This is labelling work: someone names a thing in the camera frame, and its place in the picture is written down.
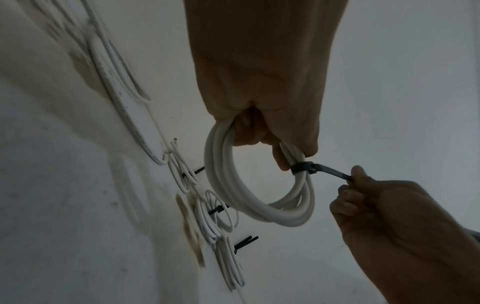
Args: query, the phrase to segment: hand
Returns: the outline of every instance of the hand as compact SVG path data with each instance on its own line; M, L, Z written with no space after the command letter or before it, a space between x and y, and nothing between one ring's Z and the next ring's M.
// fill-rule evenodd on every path
M330 205L368 278L394 303L479 303L480 245L419 185L361 167Z
M237 145L272 145L283 170L290 166L280 141L314 155L330 48L347 0L184 3L208 112L235 117Z

